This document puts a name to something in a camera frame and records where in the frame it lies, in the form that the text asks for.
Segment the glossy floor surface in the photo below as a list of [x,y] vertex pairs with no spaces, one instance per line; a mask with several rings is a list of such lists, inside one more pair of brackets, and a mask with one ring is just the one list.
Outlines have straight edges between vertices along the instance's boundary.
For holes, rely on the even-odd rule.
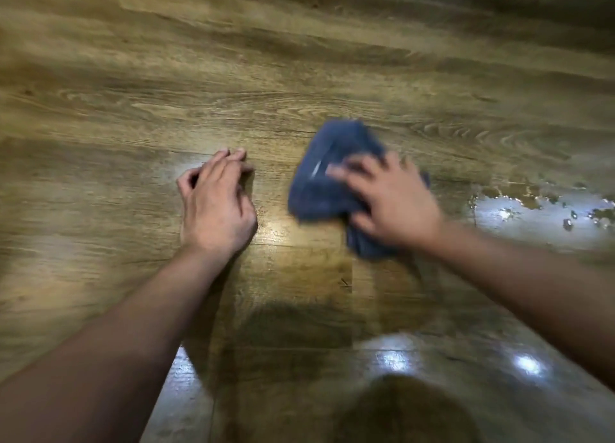
[[613,264],[614,3],[0,0],[0,378],[164,263],[173,180],[243,146],[258,233],[144,441],[613,441],[615,397],[510,314],[285,203],[319,125],[358,117],[452,218]]

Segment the blue cloth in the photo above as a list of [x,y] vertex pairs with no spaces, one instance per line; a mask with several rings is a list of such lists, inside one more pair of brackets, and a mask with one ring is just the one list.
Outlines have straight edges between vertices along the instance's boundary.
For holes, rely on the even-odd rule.
[[[358,120],[330,120],[314,136],[307,147],[290,184],[288,210],[299,221],[315,221],[335,216],[347,220],[358,211],[369,212],[345,184],[325,174],[330,163],[340,164],[354,153],[370,153],[382,157],[384,146]],[[423,175],[429,185],[428,175]],[[383,245],[365,232],[346,223],[346,244],[361,258],[384,258],[397,249]]]

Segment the person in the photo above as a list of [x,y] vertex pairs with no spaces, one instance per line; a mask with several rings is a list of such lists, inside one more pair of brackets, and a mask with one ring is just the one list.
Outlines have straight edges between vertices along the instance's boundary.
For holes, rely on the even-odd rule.
[[[251,171],[244,159],[242,149],[222,150],[179,177],[184,218],[176,255],[106,314],[4,381],[2,441],[140,438],[182,334],[214,278],[255,231],[254,206],[239,185]],[[615,389],[609,276],[446,219],[416,167],[402,165],[394,152],[383,160],[352,156],[327,173],[370,206],[370,214],[353,214],[352,224],[441,260]]]

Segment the hand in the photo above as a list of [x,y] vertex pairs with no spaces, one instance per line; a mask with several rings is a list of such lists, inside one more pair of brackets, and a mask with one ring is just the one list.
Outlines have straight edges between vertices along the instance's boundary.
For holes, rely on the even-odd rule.
[[243,162],[245,154],[241,148],[233,154],[220,150],[202,167],[189,169],[177,179],[184,202],[182,246],[230,258],[254,235],[257,214],[239,185],[242,173],[253,169]]
[[330,165],[327,175],[346,183],[370,206],[371,215],[350,215],[350,222],[367,234],[387,244],[424,250],[437,237],[443,221],[438,203],[416,166],[402,167],[397,153],[389,152],[383,160],[353,155],[342,166]]

